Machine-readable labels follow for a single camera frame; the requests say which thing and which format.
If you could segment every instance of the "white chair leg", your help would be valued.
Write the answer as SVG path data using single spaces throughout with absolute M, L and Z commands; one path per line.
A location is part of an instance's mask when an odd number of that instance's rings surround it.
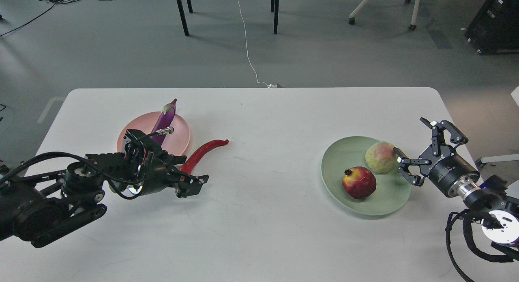
M 367 1 L 369 0 L 362 0 L 360 2 L 360 4 L 355 8 L 355 10 L 350 14 L 350 18 L 354 18 L 356 16 L 356 14 L 361 11 L 361 9 L 364 7 L 364 5 L 367 3 Z
M 415 8 L 413 9 L 413 17 L 411 18 L 411 25 L 416 25 L 416 17 L 418 15 L 419 5 L 420 5 L 420 0 L 415 0 Z

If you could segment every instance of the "chair leg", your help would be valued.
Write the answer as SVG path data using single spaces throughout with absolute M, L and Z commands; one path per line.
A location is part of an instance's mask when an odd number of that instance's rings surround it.
M 278 34 L 279 0 L 274 0 L 274 34 Z
M 193 13 L 193 6 L 191 6 L 191 0 L 187 0 L 187 9 L 189 13 Z
M 350 14 L 350 18 L 355 18 L 355 16 L 358 14 L 359 11 L 361 11 L 361 9 L 364 7 L 367 1 L 369 0 L 362 0 L 360 4 L 355 8 L 355 10 L 353 10 L 353 12 Z
M 189 31 L 187 30 L 186 23 L 186 15 L 184 14 L 184 7 L 182 6 L 182 0 L 176 0 L 176 4 L 178 5 L 178 12 L 180 13 L 180 20 L 182 21 L 182 27 L 184 28 L 185 36 L 189 36 Z
M 418 7 L 420 5 L 420 0 L 415 0 L 415 8 L 413 9 L 413 17 L 411 18 L 410 29 L 414 30 L 416 28 L 416 17 L 418 16 Z

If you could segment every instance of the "purple eggplant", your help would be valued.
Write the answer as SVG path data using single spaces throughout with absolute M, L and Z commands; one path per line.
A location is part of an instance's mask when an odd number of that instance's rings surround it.
M 171 103 L 165 105 L 161 111 L 161 115 L 157 119 L 157 123 L 155 123 L 155 126 L 153 127 L 152 132 L 167 128 L 171 123 L 173 122 L 173 118 L 175 117 L 176 113 L 176 99 L 171 101 Z M 164 142 L 166 135 L 157 135 L 157 136 L 151 136 L 150 138 L 157 142 L 159 145 L 162 145 Z

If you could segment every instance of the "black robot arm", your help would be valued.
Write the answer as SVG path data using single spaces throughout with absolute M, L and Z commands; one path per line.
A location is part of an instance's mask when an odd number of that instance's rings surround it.
M 186 156 L 169 155 L 150 136 L 127 130 L 123 151 L 111 154 L 86 154 L 86 158 L 63 152 L 40 154 L 9 171 L 0 168 L 0 241 L 18 236 L 40 248 L 102 217 L 106 206 L 99 204 L 104 182 L 124 199 L 157 193 L 172 187 L 177 197 L 196 195 L 209 175 L 195 177 L 180 171 Z M 78 162 L 65 170 L 19 177 L 27 167 L 55 157 L 71 157 Z M 53 182 L 37 190 L 37 184 Z M 49 197 L 60 191 L 59 197 Z
M 420 120 L 431 129 L 431 145 L 418 158 L 408 158 L 404 152 L 395 147 L 393 151 L 398 156 L 398 172 L 411 184 L 422 186 L 428 178 L 446 197 L 460 196 L 468 209 L 449 216 L 446 232 L 449 256 L 460 275 L 466 281 L 472 281 L 459 269 L 450 251 L 450 231 L 456 220 L 463 219 L 463 234 L 469 249 L 490 262 L 513 262 L 519 260 L 519 251 L 513 249 L 519 246 L 519 200 L 506 195 L 506 182 L 493 175 L 481 186 L 478 181 L 480 174 L 468 162 L 460 157 L 456 148 L 468 142 L 452 123 L 429 122 Z M 450 133 L 450 142 L 445 142 L 444 131 Z M 420 174 L 410 172 L 410 166 L 417 166 Z M 480 251 L 472 237 L 472 224 L 481 225 L 484 234 L 492 241 L 491 247 L 504 255 L 491 255 Z

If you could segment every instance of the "table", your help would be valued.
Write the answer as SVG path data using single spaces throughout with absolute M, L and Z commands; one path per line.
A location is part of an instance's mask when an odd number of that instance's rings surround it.
M 517 105 L 519 106 L 519 86 L 517 86 L 512 91 L 512 98 L 514 99 L 515 103 L 517 103 Z
M 385 140 L 418 156 L 430 144 L 419 117 L 451 117 L 431 88 L 92 88 L 66 98 L 38 153 L 115 152 L 135 117 L 177 98 L 189 123 L 190 155 L 228 138 L 193 174 L 210 175 L 199 195 L 174 190 L 124 200 L 105 186 L 104 217 L 41 249 L 0 242 L 2 282 L 19 281 L 461 281 L 444 227 L 461 198 L 428 180 L 382 217 L 352 212 L 320 175 L 326 149 L 347 136 Z M 459 154 L 471 162 L 464 146 Z M 31 167 L 64 169 L 71 159 Z M 489 241 L 478 235 L 480 248 Z M 517 265 L 471 254 L 455 226 L 452 248 L 475 280 L 512 281 Z

